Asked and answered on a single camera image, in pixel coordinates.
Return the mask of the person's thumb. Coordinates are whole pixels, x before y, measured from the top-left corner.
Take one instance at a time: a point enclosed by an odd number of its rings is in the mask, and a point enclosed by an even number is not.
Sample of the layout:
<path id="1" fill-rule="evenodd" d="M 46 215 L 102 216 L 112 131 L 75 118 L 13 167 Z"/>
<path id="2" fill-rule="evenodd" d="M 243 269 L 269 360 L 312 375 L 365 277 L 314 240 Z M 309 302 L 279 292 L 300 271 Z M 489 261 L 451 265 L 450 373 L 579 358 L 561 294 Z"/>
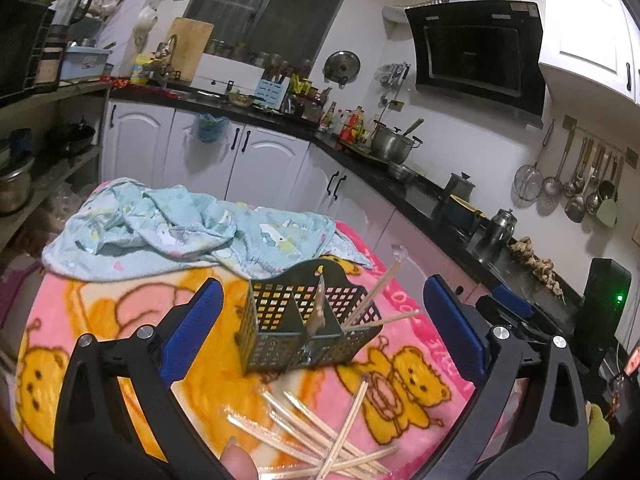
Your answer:
<path id="1" fill-rule="evenodd" d="M 258 471 L 250 454 L 245 452 L 237 443 L 235 438 L 231 438 L 220 456 L 220 462 L 224 465 L 235 480 L 258 480 Z"/>

